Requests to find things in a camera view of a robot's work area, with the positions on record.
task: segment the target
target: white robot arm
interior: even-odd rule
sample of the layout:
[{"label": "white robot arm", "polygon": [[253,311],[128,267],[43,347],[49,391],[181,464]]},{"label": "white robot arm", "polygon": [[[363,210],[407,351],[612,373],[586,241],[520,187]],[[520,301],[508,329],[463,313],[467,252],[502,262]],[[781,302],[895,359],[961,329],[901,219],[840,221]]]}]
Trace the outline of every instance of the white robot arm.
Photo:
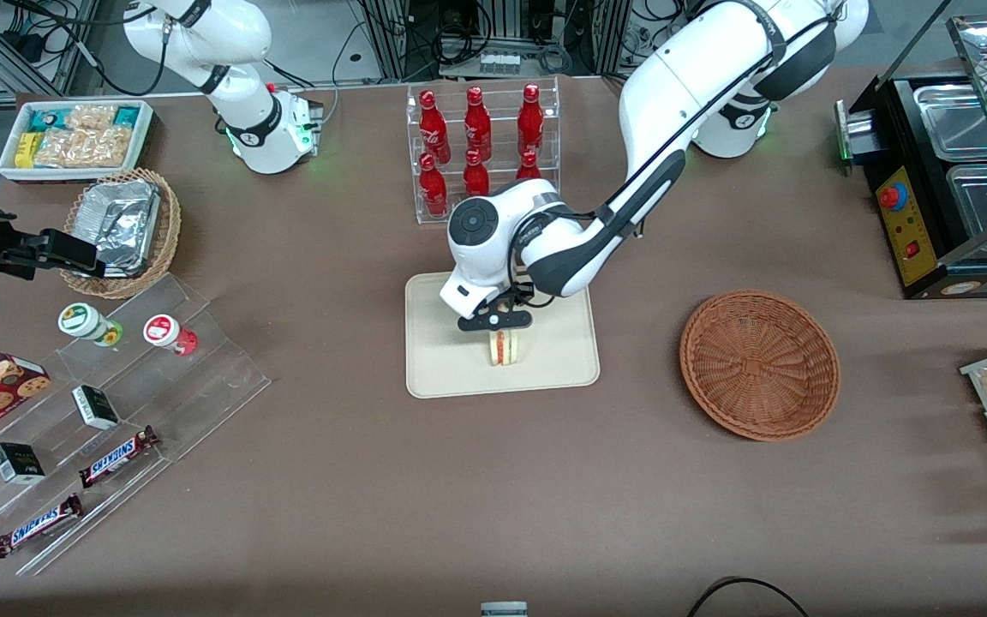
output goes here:
[{"label": "white robot arm", "polygon": [[693,138],[717,156],[748,152],[763,109],[816,82],[838,48],[858,37],[867,11],[867,0],[706,3],[623,87],[627,179],[586,215],[591,223],[582,227],[583,215],[546,180],[510,184],[455,208],[447,231],[456,266],[441,298],[461,315],[459,327],[531,323],[528,313],[512,311],[529,300],[513,280],[514,254],[538,291],[568,297],[586,288],[680,177]]},{"label": "white robot arm", "polygon": [[129,5],[124,16],[152,7],[158,10],[124,24],[129,43],[207,95],[247,167],[278,173],[317,153],[321,106],[271,93],[250,66],[272,43],[261,9],[244,0],[152,0]]}]

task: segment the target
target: red bottle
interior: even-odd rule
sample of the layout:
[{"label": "red bottle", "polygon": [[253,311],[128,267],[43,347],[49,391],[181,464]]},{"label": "red bottle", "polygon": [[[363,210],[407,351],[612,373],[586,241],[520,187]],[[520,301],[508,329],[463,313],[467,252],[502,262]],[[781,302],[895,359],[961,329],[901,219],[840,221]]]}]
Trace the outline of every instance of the red bottle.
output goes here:
[{"label": "red bottle", "polygon": [[444,186],[444,177],[436,169],[436,161],[431,153],[422,153],[418,161],[422,165],[422,175],[418,177],[418,183],[422,185],[422,199],[426,202],[428,215],[434,219],[442,219],[447,216],[447,187]]},{"label": "red bottle", "polygon": [[490,195],[490,175],[482,164],[482,154],[478,149],[467,151],[467,168],[463,170],[463,184],[467,186],[467,196]]},{"label": "red bottle", "polygon": [[526,178],[543,178],[540,168],[535,164],[535,151],[529,149],[520,157],[520,169],[517,169],[517,180]]},{"label": "red bottle", "polygon": [[431,90],[422,90],[418,94],[418,100],[422,102],[422,140],[426,145],[426,152],[436,157],[436,161],[446,165],[452,160],[452,149],[447,145],[447,122],[444,122],[444,114],[436,109],[436,97]]},{"label": "red bottle", "polygon": [[490,112],[482,103],[482,88],[467,87],[467,116],[463,118],[467,129],[467,148],[476,148],[482,160],[494,155],[494,137],[490,129]]},{"label": "red bottle", "polygon": [[524,105],[517,116],[517,149],[520,156],[531,148],[540,152],[543,148],[543,109],[540,107],[540,87],[535,83],[524,86]]}]

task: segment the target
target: wicker basket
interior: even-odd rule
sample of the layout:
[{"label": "wicker basket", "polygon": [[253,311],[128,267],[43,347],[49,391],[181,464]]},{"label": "wicker basket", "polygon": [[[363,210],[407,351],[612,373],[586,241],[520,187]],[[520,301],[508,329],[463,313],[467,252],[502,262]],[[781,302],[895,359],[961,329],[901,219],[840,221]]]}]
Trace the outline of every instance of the wicker basket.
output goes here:
[{"label": "wicker basket", "polygon": [[[177,195],[173,194],[170,185],[165,183],[165,180],[158,173],[148,169],[136,168],[132,171],[117,173],[98,180],[98,183],[126,183],[128,180],[147,180],[156,184],[162,191],[158,221],[154,222],[154,239],[149,256],[150,265],[140,277],[133,279],[86,278],[60,270],[60,276],[63,276],[63,280],[67,281],[67,285],[79,293],[104,297],[106,300],[122,300],[149,288],[150,285],[154,284],[154,281],[165,274],[165,271],[170,269],[170,262],[173,261],[173,254],[177,250],[177,234],[181,231],[181,206],[177,203]],[[67,223],[63,224],[63,230],[67,233],[70,233],[71,227],[75,226],[75,216],[78,215],[81,203],[82,195],[79,195],[79,199],[75,200],[75,207],[72,207],[70,214],[67,215]]]},{"label": "wicker basket", "polygon": [[696,309],[680,337],[680,370],[714,421],[759,441],[811,433],[840,393],[827,333],[799,305],[757,290]]}]

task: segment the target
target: acrylic bottle rack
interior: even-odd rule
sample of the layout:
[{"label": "acrylic bottle rack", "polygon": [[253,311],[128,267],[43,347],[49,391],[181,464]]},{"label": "acrylic bottle rack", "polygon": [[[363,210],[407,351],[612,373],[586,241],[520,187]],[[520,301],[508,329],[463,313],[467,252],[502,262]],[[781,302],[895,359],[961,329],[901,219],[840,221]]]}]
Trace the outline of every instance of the acrylic bottle rack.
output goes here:
[{"label": "acrylic bottle rack", "polygon": [[[51,386],[38,402],[0,422],[0,441],[32,446],[46,477],[30,487],[7,484],[0,477],[0,535],[50,511],[71,493],[78,493],[86,515],[23,544],[3,560],[3,566],[12,567],[17,575],[44,570],[269,386],[270,380],[246,351],[227,339],[206,306],[200,294],[173,274],[165,274],[110,313],[124,326],[124,336],[114,347],[76,339],[42,361]],[[196,332],[200,341],[196,351],[176,356],[142,339],[142,325],[157,313],[172,315]],[[71,398],[71,390],[82,383],[109,396],[121,418],[116,427],[97,430],[83,424]],[[147,425],[153,426],[160,444],[93,487],[82,488],[79,470]]]},{"label": "acrylic bottle rack", "polygon": [[[537,153],[536,167],[556,189],[561,184],[561,151],[559,149],[559,81],[556,78],[499,79],[498,81],[478,81],[482,86],[482,101],[490,113],[490,128],[493,130],[493,157],[483,163],[490,176],[490,191],[497,191],[505,184],[517,179],[520,168],[520,152],[517,150],[517,114],[524,98],[524,86],[535,83],[540,87],[540,107],[543,109],[543,146]],[[454,81],[439,81],[427,85],[410,86],[407,89],[406,128],[410,148],[410,174],[414,178],[414,203],[418,223],[446,223],[447,216],[435,218],[428,214],[422,198],[422,185],[418,182],[422,168],[418,157],[424,152],[422,141],[422,106],[418,104],[418,94],[422,90],[432,90],[436,95],[436,108],[444,114],[447,122],[447,143],[451,146],[452,157],[446,165],[438,165],[447,186],[447,206],[452,208],[465,198],[463,170],[466,167],[467,137],[463,128],[463,118],[467,114],[467,93],[465,87]]]}]

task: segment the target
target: brown table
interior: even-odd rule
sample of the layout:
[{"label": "brown table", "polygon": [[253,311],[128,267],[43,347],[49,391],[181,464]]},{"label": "brown table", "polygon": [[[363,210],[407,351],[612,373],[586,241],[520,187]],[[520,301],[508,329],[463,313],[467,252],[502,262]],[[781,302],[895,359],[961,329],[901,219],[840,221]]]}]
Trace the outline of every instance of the brown table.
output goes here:
[{"label": "brown table", "polygon": [[[869,191],[834,168],[833,102],[873,73],[834,69],[744,159],[692,155],[592,285],[594,386],[432,401],[404,385],[403,289],[452,262],[414,221],[404,89],[344,91],[321,155],[274,177],[203,98],[153,99],[145,163],[184,208],[173,271],[275,382],[45,573],[0,562],[0,614],[684,614],[733,574],[812,614],[987,607],[987,426],[956,370],[987,356],[987,301],[901,300]],[[616,95],[561,86],[563,193],[595,207],[624,173]],[[78,191],[4,181],[0,207],[59,226]],[[683,321],[748,286],[837,346],[840,402],[811,436],[732,436],[679,378]],[[0,277],[0,350],[67,343],[74,300],[55,273]],[[720,596],[711,614],[784,614]]]}]

